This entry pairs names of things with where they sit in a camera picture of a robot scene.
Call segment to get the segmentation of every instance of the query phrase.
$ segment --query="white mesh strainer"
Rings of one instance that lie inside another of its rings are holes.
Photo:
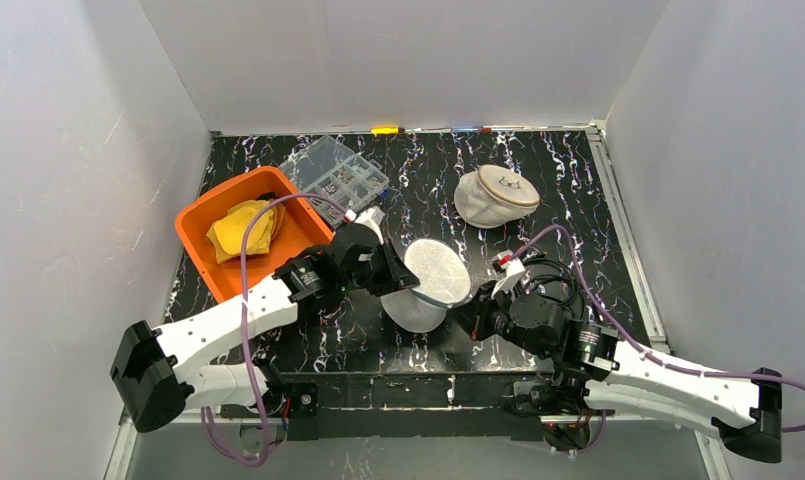
[[[381,306],[405,330],[430,332],[443,322],[447,308],[467,299],[470,274],[458,254],[438,240],[415,240],[402,261],[420,285],[381,297]]]
[[[478,228],[495,228],[537,209],[540,195],[534,185],[507,168],[483,165],[461,177],[455,189],[455,208]]]

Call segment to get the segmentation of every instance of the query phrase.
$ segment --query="black table surface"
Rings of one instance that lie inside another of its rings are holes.
[[[219,137],[201,193],[261,165],[279,165],[317,135]],[[515,250],[540,229],[559,223],[573,235],[590,286],[643,343],[648,337],[638,309],[602,185],[584,131],[429,133],[392,136],[337,135],[390,178],[388,191],[374,202],[387,214],[391,240],[406,246],[436,238],[455,249],[468,266],[473,286],[494,279],[487,259]],[[467,225],[452,204],[459,178],[480,165],[510,168],[538,189],[541,205],[529,217],[481,230]],[[535,251],[570,263],[564,239],[543,238]],[[166,321],[195,315],[216,304],[193,262],[182,255],[166,310]],[[427,334],[397,327],[377,298],[353,292],[339,308],[317,318],[262,335],[256,355],[281,372],[368,374],[529,372],[536,360],[501,338],[472,341],[451,322]],[[237,349],[218,363],[242,361]]]

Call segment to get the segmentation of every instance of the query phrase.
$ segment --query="white backdrop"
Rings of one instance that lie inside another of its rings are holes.
[[[104,475],[208,151],[137,2],[0,2],[0,479]]]
[[[672,347],[805,382],[805,2],[671,2],[608,139]],[[784,392],[785,424],[805,422]],[[727,460],[736,479],[805,479],[805,433],[782,464]]]
[[[667,0],[141,0],[225,133],[604,118]]]

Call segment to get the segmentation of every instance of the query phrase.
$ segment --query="white cable tie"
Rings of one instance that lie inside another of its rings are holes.
[[[252,317],[252,307],[249,306],[249,302],[243,298],[243,295],[240,296],[240,303],[242,303],[246,307],[246,314],[249,318]]]

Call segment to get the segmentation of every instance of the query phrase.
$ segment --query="orange plastic bin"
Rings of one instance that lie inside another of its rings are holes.
[[[182,210],[175,219],[175,230],[181,243],[217,302],[241,293],[240,259],[217,265],[214,246],[205,238],[205,234],[212,223],[225,217],[229,208],[268,192],[275,192],[278,198],[297,193],[298,190],[279,169],[259,167],[212,188]],[[290,200],[283,205],[283,223],[270,244],[270,252],[248,259],[250,287],[305,248],[327,244],[334,236],[304,198]]]

